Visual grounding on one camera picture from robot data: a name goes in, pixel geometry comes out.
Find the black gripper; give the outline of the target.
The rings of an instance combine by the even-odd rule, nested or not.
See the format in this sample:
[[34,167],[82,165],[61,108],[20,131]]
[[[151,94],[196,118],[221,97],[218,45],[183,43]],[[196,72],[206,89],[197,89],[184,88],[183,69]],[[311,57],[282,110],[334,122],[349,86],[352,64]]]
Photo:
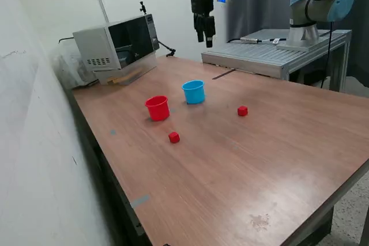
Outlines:
[[213,36],[216,34],[214,17],[209,16],[213,9],[213,0],[191,0],[197,39],[199,43],[203,42],[205,34],[207,48],[213,47]]

